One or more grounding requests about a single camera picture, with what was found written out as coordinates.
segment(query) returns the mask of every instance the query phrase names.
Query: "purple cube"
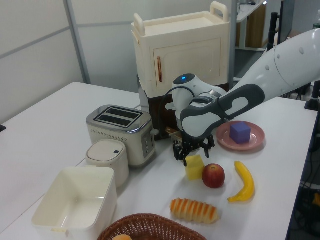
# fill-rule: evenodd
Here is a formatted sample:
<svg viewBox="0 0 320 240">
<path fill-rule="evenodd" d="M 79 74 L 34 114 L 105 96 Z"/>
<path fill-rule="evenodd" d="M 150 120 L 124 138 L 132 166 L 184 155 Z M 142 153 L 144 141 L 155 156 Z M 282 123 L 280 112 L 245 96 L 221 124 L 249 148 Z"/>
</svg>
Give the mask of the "purple cube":
<svg viewBox="0 0 320 240">
<path fill-rule="evenodd" d="M 230 126 L 230 138 L 237 144 L 250 142 L 251 128 L 243 121 Z"/>
</svg>

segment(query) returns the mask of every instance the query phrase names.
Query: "silver toaster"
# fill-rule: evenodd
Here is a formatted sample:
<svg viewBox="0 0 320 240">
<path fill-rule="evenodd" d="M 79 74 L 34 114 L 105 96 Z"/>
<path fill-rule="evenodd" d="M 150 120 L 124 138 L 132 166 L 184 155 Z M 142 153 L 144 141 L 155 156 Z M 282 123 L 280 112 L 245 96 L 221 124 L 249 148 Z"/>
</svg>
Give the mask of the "silver toaster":
<svg viewBox="0 0 320 240">
<path fill-rule="evenodd" d="M 86 118 L 92 144 L 102 139 L 124 143 L 131 167 L 144 165 L 156 152 L 151 115 L 145 111 L 122 106 L 99 107 Z"/>
</svg>

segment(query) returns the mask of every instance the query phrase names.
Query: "wicker basket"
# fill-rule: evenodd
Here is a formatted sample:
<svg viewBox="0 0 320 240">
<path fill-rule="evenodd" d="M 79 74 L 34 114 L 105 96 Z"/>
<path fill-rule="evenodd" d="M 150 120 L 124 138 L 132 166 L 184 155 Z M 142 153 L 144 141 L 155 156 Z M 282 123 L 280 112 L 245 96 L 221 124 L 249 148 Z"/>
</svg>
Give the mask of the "wicker basket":
<svg viewBox="0 0 320 240">
<path fill-rule="evenodd" d="M 156 214 L 126 216 L 104 230 L 98 240 L 125 234 L 132 240 L 206 240 L 196 231 Z"/>
</svg>

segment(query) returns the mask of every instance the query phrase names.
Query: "apple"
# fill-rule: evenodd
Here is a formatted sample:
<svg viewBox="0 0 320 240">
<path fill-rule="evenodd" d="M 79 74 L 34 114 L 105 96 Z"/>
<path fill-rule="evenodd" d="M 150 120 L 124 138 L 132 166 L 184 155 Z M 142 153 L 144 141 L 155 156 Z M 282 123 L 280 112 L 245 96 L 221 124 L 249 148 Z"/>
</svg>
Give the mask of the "apple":
<svg viewBox="0 0 320 240">
<path fill-rule="evenodd" d="M 208 164 L 202 172 L 202 180 L 209 188 L 220 188 L 225 183 L 225 170 L 218 164 Z"/>
</svg>

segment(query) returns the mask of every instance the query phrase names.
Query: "cabinet handle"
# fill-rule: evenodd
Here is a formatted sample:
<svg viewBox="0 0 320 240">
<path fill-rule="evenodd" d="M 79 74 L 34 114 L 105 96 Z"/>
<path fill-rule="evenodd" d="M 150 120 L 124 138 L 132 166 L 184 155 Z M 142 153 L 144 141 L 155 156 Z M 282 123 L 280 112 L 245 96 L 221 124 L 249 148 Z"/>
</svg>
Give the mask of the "cabinet handle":
<svg viewBox="0 0 320 240">
<path fill-rule="evenodd" d="M 159 82 L 162 83 L 162 70 L 161 70 L 161 58 L 160 58 L 160 56 L 157 56 L 156 60 L 158 62 Z"/>
</svg>

